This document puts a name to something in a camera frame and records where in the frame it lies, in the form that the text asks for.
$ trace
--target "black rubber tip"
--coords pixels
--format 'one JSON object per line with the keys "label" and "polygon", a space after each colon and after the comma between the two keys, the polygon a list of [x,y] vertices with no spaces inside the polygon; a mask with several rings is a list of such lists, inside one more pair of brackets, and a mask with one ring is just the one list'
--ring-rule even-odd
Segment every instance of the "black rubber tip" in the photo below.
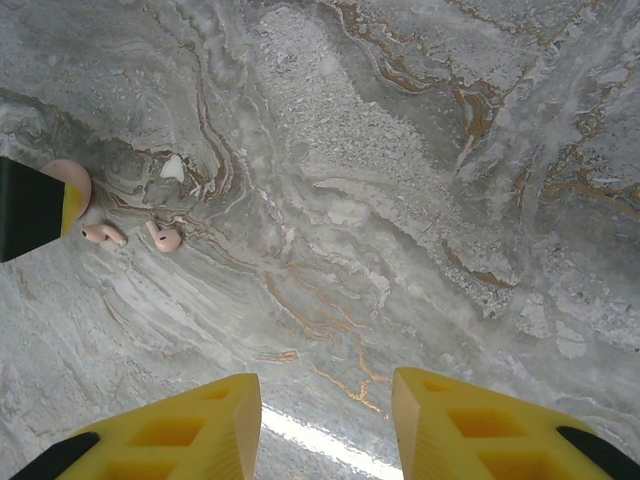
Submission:
{"label": "black rubber tip", "polygon": [[606,440],[573,427],[558,427],[557,430],[613,480],[640,479],[640,465]]}
{"label": "black rubber tip", "polygon": [[99,441],[97,433],[87,432],[55,443],[10,480],[55,480]]}

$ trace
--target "square cutout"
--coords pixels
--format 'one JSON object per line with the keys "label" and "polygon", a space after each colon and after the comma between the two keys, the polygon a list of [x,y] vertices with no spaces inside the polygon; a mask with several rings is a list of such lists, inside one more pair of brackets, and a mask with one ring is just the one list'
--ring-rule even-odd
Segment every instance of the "square cutout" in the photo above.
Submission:
{"label": "square cutout", "polygon": [[163,418],[147,423],[133,436],[136,447],[188,447],[205,424],[204,418]]}
{"label": "square cutout", "polygon": [[214,392],[211,392],[205,398],[207,400],[222,400],[227,395],[229,395],[229,389],[228,388],[221,388],[220,390],[215,390]]}
{"label": "square cutout", "polygon": [[451,392],[453,390],[453,387],[450,387],[449,385],[434,382],[432,380],[426,380],[424,382],[424,387],[430,392]]}
{"label": "square cutout", "polygon": [[449,418],[466,438],[522,437],[524,429],[518,422],[495,408],[465,408],[449,410]]}
{"label": "square cutout", "polygon": [[542,451],[478,455],[495,480],[578,480]]}
{"label": "square cutout", "polygon": [[176,468],[168,462],[114,462],[100,480],[166,480]]}

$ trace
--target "wireless earbud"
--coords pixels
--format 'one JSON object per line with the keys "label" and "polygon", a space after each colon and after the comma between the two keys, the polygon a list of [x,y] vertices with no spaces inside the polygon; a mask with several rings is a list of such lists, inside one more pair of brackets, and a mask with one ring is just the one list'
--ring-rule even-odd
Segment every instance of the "wireless earbud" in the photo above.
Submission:
{"label": "wireless earbud", "polygon": [[180,234],[173,228],[159,230],[158,226],[153,220],[149,220],[147,222],[147,228],[149,229],[149,233],[151,233],[151,236],[153,237],[153,241],[155,242],[156,247],[162,253],[173,252],[182,243]]}
{"label": "wireless earbud", "polygon": [[108,238],[121,247],[127,243],[127,239],[109,225],[89,225],[88,227],[84,227],[82,229],[82,236],[93,243],[102,243]]}

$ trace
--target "white fleck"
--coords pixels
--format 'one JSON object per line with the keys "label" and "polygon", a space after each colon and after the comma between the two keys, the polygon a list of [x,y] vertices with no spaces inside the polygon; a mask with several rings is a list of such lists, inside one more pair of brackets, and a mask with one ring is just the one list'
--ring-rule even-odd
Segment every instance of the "white fleck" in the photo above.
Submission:
{"label": "white fleck", "polygon": [[578,358],[587,353],[587,345],[582,335],[567,327],[561,320],[556,322],[556,327],[558,329],[556,344],[563,357]]}
{"label": "white fleck", "polygon": [[544,315],[542,295],[532,294],[527,298],[518,317],[517,328],[537,338],[546,338],[550,335],[549,325]]}
{"label": "white fleck", "polygon": [[162,178],[175,178],[180,183],[184,182],[184,169],[179,155],[171,155],[171,158],[162,166],[160,176]]}

